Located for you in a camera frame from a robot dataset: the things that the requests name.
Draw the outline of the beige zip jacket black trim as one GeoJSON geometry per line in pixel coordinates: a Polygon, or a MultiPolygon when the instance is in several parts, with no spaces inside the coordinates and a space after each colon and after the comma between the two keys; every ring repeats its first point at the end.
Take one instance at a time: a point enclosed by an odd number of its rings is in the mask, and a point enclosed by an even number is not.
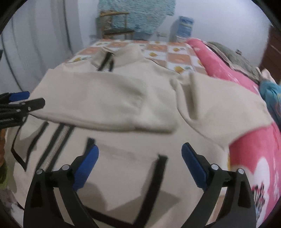
{"type": "Polygon", "coordinates": [[[49,69],[31,93],[36,98],[45,106],[7,135],[7,147],[26,164],[11,159],[9,188],[19,205],[37,169],[72,163],[94,139],[99,158],[78,196],[126,222],[135,221],[158,158],[168,158],[147,227],[181,226],[202,195],[181,157],[185,142],[224,168],[232,142],[273,123],[255,91],[163,68],[137,44],[49,69]]]}

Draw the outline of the pink floral blanket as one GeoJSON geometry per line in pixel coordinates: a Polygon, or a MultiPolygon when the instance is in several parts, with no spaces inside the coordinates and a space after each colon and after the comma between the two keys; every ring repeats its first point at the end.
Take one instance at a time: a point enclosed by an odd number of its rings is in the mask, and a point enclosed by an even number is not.
{"type": "MultiPolygon", "coordinates": [[[[255,94],[258,85],[232,70],[206,42],[190,38],[186,42],[213,78],[234,82],[255,94]]],[[[276,123],[244,134],[230,147],[230,167],[246,171],[256,207],[257,227],[269,218],[280,199],[280,130],[276,123]]]]}

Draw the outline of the white curtain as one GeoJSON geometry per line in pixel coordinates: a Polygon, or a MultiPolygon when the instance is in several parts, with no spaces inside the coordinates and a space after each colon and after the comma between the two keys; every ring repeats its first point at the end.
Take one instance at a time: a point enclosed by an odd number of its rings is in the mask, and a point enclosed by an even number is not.
{"type": "Polygon", "coordinates": [[[26,1],[1,33],[1,93],[31,92],[82,48],[78,1],[26,1]]]}

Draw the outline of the teal blue garment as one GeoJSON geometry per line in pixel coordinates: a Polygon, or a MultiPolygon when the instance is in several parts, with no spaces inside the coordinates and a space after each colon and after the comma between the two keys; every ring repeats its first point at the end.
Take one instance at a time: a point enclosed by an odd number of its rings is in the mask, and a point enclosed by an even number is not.
{"type": "Polygon", "coordinates": [[[280,85],[269,80],[262,80],[259,85],[259,92],[280,130],[280,85]]]}

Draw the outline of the wooden chair black seat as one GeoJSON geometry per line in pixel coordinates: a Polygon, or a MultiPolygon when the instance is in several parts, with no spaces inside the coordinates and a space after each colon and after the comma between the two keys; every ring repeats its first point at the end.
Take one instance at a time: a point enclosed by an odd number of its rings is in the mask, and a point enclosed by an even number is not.
{"type": "Polygon", "coordinates": [[[130,36],[133,39],[134,29],[128,27],[127,11],[101,11],[99,13],[99,26],[103,39],[113,39],[115,36],[124,36],[127,39],[130,36]]]}

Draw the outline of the brown wooden door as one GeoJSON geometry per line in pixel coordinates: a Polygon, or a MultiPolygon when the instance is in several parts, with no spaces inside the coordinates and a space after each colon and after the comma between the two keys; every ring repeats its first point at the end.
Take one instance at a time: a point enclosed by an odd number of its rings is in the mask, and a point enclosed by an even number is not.
{"type": "Polygon", "coordinates": [[[281,43],[280,33],[278,30],[271,26],[269,30],[269,37],[266,50],[260,64],[260,69],[267,69],[277,84],[280,83],[280,70],[281,70],[281,43]]]}

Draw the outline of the teal patterned hanging cloth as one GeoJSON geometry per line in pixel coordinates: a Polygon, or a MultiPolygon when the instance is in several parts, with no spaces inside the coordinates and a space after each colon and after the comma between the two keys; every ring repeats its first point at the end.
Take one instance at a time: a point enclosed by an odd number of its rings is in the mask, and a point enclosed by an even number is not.
{"type": "Polygon", "coordinates": [[[128,12],[128,28],[152,35],[167,16],[174,15],[175,6],[174,0],[107,0],[99,1],[98,12],[128,12]]]}

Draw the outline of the orange tile pattern bed sheet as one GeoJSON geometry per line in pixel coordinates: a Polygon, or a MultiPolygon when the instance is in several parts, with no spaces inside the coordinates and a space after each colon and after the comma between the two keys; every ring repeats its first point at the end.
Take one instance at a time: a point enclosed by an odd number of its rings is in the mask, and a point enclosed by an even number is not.
{"type": "Polygon", "coordinates": [[[179,74],[184,74],[191,70],[207,74],[205,67],[193,48],[186,43],[179,42],[100,39],[89,47],[79,51],[65,62],[71,63],[87,60],[104,47],[116,51],[132,44],[139,45],[145,58],[179,74]]]}

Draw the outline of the blue water dispenser bottle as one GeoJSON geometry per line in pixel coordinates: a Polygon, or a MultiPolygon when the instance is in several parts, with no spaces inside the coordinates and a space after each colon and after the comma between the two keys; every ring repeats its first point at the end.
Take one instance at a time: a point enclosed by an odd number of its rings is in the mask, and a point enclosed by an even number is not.
{"type": "Polygon", "coordinates": [[[179,42],[182,42],[191,37],[193,24],[194,19],[184,16],[179,17],[179,25],[176,32],[176,38],[179,42]]]}

